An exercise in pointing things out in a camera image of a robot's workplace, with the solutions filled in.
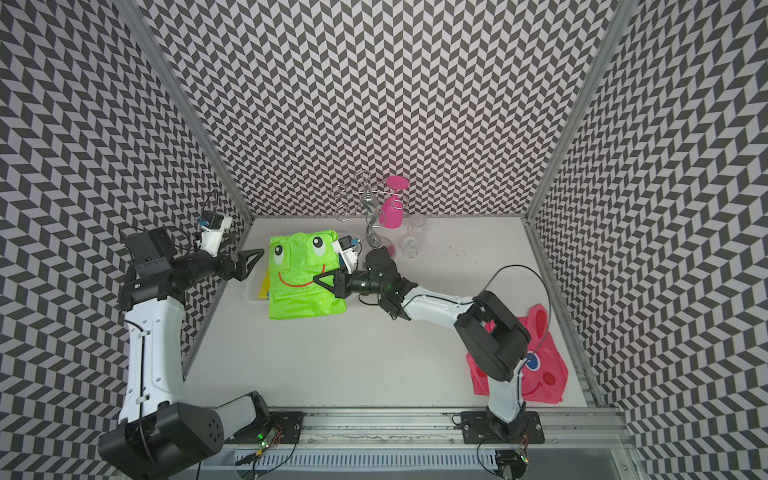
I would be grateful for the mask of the white plastic perforated basket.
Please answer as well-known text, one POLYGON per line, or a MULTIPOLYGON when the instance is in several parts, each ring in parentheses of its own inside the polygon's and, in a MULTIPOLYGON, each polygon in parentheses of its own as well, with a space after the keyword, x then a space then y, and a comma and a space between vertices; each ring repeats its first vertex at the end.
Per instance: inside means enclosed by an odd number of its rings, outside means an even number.
POLYGON ((267 301, 267 300, 258 300, 257 299, 257 292, 260 286, 261 281, 264 278, 264 275, 268 273, 269 274, 269 266, 267 263, 257 264, 251 274, 248 277, 248 286, 247 286, 247 298, 249 301, 253 302, 261 302, 261 301, 267 301))

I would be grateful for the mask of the green frog raincoat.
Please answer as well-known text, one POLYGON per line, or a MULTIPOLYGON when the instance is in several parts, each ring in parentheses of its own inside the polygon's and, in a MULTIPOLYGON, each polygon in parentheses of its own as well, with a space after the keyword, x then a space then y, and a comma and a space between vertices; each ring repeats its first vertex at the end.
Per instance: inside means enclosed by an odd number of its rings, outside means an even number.
POLYGON ((269 318, 291 320, 345 313, 346 301, 314 282, 314 277, 340 267, 334 230, 298 232, 270 238, 269 318))

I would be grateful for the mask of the pink cartoon raincoat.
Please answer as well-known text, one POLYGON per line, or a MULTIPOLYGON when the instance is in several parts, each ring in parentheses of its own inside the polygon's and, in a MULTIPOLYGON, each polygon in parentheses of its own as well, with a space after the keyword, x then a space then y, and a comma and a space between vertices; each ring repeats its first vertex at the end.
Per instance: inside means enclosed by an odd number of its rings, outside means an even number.
POLYGON ((553 339, 548 333, 549 314, 537 304, 520 322, 531 334, 527 363, 522 373, 522 395, 527 402, 550 405, 563 401, 569 371, 553 339))

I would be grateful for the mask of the yellow raincoat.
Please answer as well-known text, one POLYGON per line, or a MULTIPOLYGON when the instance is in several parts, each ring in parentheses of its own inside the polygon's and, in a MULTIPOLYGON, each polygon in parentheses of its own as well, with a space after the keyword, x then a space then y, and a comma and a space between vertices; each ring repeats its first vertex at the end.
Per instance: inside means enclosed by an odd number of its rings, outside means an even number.
POLYGON ((270 292, 270 275, 266 273, 264 275, 263 280, 260 283, 258 292, 257 292, 257 299, 258 300, 267 300, 269 298, 269 292, 270 292))

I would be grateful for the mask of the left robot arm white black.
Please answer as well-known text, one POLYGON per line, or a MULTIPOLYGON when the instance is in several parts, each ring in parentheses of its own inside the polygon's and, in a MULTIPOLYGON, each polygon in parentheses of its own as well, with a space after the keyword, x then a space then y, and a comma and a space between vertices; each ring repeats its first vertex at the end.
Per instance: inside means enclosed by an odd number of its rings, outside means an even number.
POLYGON ((200 246, 184 256, 163 228, 124 241, 131 261, 118 307, 129 331, 127 392, 116 427, 99 437, 98 453, 130 479, 168 479, 217 455, 239 432, 270 422, 257 392, 218 407, 195 405, 183 392, 187 291, 212 277, 242 281, 264 254, 222 253, 224 235, 224 228, 204 231, 200 246))

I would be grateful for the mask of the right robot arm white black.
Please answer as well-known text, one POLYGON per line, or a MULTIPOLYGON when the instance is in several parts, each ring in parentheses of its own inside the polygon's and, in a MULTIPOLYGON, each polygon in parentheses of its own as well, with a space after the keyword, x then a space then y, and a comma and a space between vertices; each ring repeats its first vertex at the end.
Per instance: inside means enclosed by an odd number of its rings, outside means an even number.
POLYGON ((384 248, 370 251, 364 270, 342 266, 313 277, 313 282, 345 299, 370 294, 392 319, 424 321, 454 330, 470 357, 486 374, 490 419, 505 427, 524 410, 522 370, 531 334, 493 292, 473 297, 430 291, 403 277, 384 248))

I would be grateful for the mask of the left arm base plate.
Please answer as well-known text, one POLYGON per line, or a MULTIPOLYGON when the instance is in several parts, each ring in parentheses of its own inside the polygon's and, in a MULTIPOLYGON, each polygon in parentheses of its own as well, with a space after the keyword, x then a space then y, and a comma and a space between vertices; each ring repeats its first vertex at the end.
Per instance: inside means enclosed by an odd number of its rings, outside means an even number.
POLYGON ((302 411, 277 411, 238 431, 233 441, 240 444, 261 443, 271 430, 275 430, 281 445, 296 445, 303 431, 304 419, 305 413, 302 411))

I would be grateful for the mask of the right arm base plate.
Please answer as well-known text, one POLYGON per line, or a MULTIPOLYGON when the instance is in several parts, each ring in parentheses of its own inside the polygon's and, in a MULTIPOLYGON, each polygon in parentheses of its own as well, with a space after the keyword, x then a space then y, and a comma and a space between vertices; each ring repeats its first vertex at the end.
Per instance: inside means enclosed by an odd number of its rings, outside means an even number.
POLYGON ((535 411, 522 411, 511 422, 498 419, 489 410, 462 411, 460 428, 464 443, 468 445, 517 444, 524 439, 531 445, 545 443, 541 419, 535 411))

